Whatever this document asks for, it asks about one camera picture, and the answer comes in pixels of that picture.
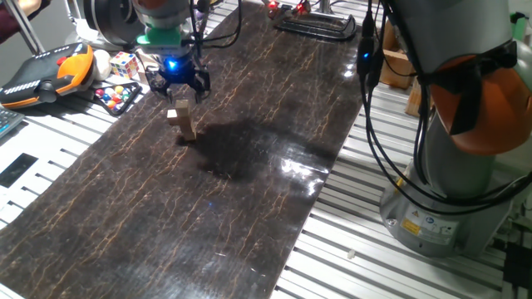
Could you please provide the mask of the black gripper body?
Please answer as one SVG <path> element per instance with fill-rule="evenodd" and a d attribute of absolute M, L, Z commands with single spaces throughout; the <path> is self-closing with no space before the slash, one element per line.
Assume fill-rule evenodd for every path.
<path fill-rule="evenodd" d="M 167 94 L 171 85 L 188 85 L 198 94 L 210 91 L 209 72 L 192 52 L 184 56 L 158 56 L 158 66 L 148 66 L 145 75 L 150 89 Z"/>

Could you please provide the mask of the person's hand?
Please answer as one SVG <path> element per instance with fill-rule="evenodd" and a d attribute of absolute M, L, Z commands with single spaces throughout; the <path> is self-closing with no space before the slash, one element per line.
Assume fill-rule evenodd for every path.
<path fill-rule="evenodd" d="M 49 4 L 49 0 L 18 0 L 20 8 L 24 11 L 28 17 L 35 12 L 40 12 L 46 8 Z"/>

